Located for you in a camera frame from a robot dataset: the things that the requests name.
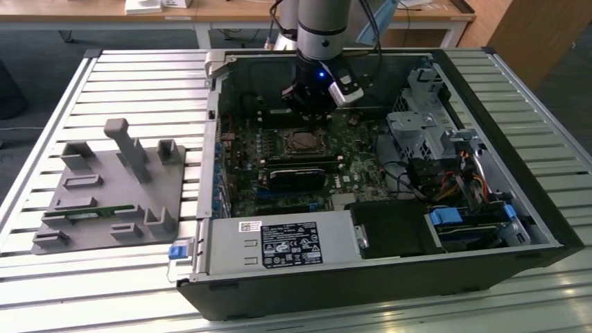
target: white sticker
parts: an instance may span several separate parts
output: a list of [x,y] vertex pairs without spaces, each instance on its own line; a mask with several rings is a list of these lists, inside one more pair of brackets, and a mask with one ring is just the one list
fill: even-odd
[[179,21],[188,21],[192,19],[191,16],[165,16],[164,19],[175,19]]
[[239,223],[239,232],[261,231],[260,221],[244,221]]

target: label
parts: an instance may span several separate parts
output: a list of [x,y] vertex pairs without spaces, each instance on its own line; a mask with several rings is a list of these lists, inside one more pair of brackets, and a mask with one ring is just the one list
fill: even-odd
[[265,268],[323,264],[316,222],[261,226],[261,252]]
[[244,221],[239,223],[239,232],[260,231],[261,222],[260,221]]
[[188,21],[192,19],[191,16],[165,16],[164,19],[175,19],[179,21]]

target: blue latch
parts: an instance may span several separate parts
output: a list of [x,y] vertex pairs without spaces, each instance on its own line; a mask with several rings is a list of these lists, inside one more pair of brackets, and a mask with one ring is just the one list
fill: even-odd
[[429,217],[433,225],[463,223],[463,217],[456,208],[437,208],[429,213]]
[[511,220],[513,220],[517,216],[515,208],[512,207],[512,205],[504,205],[503,206],[503,210],[505,210],[505,213],[508,214],[508,217]]
[[185,259],[187,254],[188,254],[187,246],[172,245],[172,247],[168,248],[169,260]]

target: metal slotted table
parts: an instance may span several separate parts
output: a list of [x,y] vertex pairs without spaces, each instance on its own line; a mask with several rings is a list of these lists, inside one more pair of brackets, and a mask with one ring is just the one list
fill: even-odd
[[496,55],[447,52],[588,246],[581,252],[487,291],[232,322],[204,320],[175,291],[172,281],[191,266],[168,269],[168,244],[35,256],[32,237],[64,168],[59,152],[75,140],[96,151],[115,149],[101,127],[109,118],[128,119],[144,147],[175,138],[189,149],[180,238],[196,232],[205,51],[103,51],[79,66],[0,207],[1,331],[497,332],[500,324],[507,332],[589,330],[591,157]]

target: gray carpet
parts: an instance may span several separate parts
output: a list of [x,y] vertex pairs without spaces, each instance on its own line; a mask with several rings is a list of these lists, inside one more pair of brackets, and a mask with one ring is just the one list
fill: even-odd
[[[252,39],[255,31],[233,34],[224,40],[212,32],[213,48],[257,47],[267,31]],[[0,59],[29,101],[24,114],[0,121],[0,128],[43,127],[87,49],[195,49],[192,31],[75,31],[75,42],[65,44],[56,31],[0,31]],[[592,96],[587,81],[592,74],[592,27],[576,48],[568,52],[536,94],[559,120],[592,151]],[[40,130],[0,131],[0,201],[23,167]]]
[[592,153],[592,24],[535,91],[539,99]]

